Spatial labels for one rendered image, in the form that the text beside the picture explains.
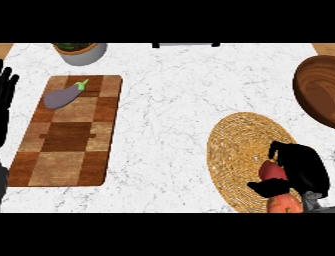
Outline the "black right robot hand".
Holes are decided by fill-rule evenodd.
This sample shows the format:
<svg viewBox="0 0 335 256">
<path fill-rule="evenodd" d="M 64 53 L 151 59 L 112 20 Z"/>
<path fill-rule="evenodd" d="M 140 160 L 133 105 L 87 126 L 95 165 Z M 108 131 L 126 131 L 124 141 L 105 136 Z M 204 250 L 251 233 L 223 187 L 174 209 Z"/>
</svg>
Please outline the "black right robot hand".
<svg viewBox="0 0 335 256">
<path fill-rule="evenodd" d="M 329 176 L 315 149 L 300 144 L 273 141 L 267 157 L 273 158 L 273 156 L 278 156 L 278 166 L 285 171 L 288 188 L 294 189 L 300 195 L 312 191 L 321 193 L 325 198 L 329 191 Z M 248 182 L 247 186 L 261 197 L 269 198 L 270 190 L 266 181 Z"/>
</svg>

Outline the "red orange bell pepper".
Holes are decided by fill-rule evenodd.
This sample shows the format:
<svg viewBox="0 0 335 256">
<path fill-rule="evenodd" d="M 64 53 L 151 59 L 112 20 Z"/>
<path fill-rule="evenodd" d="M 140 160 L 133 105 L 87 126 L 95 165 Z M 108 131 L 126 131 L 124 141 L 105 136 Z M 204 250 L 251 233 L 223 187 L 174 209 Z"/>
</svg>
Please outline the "red orange bell pepper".
<svg viewBox="0 0 335 256">
<path fill-rule="evenodd" d="M 301 202 L 290 193 L 285 171 L 275 162 L 269 160 L 263 162 L 259 169 L 259 177 L 263 181 L 267 182 L 267 189 L 270 190 L 267 199 L 267 212 L 301 213 Z"/>
</svg>

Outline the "brown wooden bowl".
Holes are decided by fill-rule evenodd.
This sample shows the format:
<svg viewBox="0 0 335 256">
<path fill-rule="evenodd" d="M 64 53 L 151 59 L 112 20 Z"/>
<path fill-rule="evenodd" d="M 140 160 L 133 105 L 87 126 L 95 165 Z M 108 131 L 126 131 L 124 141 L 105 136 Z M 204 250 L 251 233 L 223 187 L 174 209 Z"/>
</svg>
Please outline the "brown wooden bowl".
<svg viewBox="0 0 335 256">
<path fill-rule="evenodd" d="M 309 116 L 335 129 L 335 56 L 313 56 L 300 63 L 292 90 Z"/>
</svg>

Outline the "grey plant pot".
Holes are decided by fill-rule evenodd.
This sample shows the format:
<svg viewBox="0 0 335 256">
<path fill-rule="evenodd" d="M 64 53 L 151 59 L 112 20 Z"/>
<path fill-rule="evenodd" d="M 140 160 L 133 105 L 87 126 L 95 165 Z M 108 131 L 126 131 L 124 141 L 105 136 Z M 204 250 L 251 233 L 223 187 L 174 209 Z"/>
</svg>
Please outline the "grey plant pot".
<svg viewBox="0 0 335 256">
<path fill-rule="evenodd" d="M 58 47 L 55 47 L 55 50 L 71 66 L 86 66 L 93 64 L 102 58 L 106 52 L 106 47 L 106 43 L 93 43 L 89 47 L 77 51 L 64 51 Z"/>
</svg>

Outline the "purple eggplant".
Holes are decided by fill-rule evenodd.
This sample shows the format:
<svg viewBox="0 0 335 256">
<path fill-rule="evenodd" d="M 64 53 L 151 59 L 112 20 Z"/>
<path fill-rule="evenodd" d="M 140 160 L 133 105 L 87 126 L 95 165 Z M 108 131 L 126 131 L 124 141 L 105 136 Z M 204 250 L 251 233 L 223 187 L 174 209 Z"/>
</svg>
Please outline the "purple eggplant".
<svg viewBox="0 0 335 256">
<path fill-rule="evenodd" d="M 65 107 L 83 93 L 87 82 L 75 82 L 68 88 L 47 93 L 43 97 L 44 107 L 52 110 Z"/>
</svg>

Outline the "checkered wooden cutting board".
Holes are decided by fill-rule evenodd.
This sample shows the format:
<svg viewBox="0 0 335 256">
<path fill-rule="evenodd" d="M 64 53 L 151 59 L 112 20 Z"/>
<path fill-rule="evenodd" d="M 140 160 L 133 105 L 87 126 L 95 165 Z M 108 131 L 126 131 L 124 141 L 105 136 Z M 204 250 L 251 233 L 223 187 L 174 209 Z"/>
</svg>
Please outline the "checkered wooden cutting board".
<svg viewBox="0 0 335 256">
<path fill-rule="evenodd" d="M 12 187 L 99 186 L 106 176 L 123 78 L 49 78 L 44 91 L 86 82 L 77 99 L 50 110 L 37 105 L 9 170 Z"/>
</svg>

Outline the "round woven straw placemat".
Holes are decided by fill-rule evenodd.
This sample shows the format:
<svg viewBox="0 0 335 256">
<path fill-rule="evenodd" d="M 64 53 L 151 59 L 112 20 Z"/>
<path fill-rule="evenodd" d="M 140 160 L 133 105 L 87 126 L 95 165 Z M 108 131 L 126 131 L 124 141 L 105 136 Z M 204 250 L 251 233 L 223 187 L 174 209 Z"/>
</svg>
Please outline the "round woven straw placemat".
<svg viewBox="0 0 335 256">
<path fill-rule="evenodd" d="M 273 141 L 295 143 L 284 127 L 264 115 L 238 112 L 214 125 L 207 142 L 207 166 L 214 187 L 239 213 L 266 213 L 267 199 L 247 186 L 260 182 L 259 169 Z"/>
</svg>

